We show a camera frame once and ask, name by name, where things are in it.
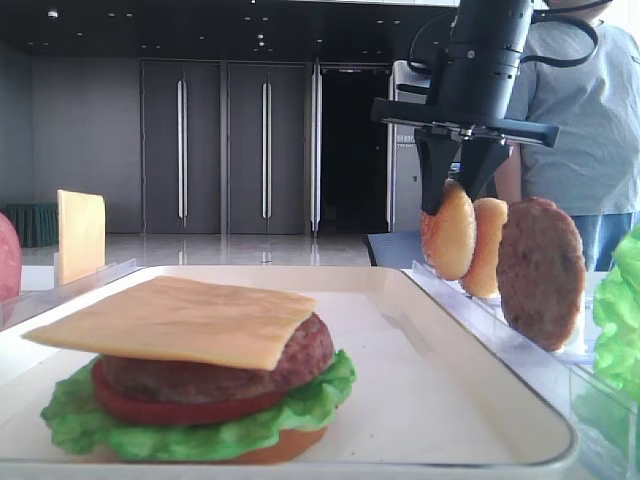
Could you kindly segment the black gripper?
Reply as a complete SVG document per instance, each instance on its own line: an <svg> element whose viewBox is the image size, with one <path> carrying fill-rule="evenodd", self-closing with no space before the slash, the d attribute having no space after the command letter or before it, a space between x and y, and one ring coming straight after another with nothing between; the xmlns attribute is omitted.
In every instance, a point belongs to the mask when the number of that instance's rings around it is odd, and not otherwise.
<svg viewBox="0 0 640 480"><path fill-rule="evenodd" d="M422 104L374 100L373 121L418 127L414 140L424 213L438 213L444 184L460 148L459 183L476 200L510 156L511 147L502 140L546 147L556 144L559 127L505 117L519 56L517 51L453 43L438 52L429 87L406 86L426 96ZM462 146L448 134L465 139Z"/></svg>

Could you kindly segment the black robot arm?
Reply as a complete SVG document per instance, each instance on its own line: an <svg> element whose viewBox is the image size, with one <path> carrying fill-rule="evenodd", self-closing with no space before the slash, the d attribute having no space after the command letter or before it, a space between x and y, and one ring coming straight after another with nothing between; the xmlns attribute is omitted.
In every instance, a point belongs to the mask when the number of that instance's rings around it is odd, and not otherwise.
<svg viewBox="0 0 640 480"><path fill-rule="evenodd" d="M374 121L414 129L424 213L440 209L453 161L460 162L463 189L476 198L512 142L554 147L558 127L505 116L532 15L530 1L461 2L425 102L374 100Z"/></svg>

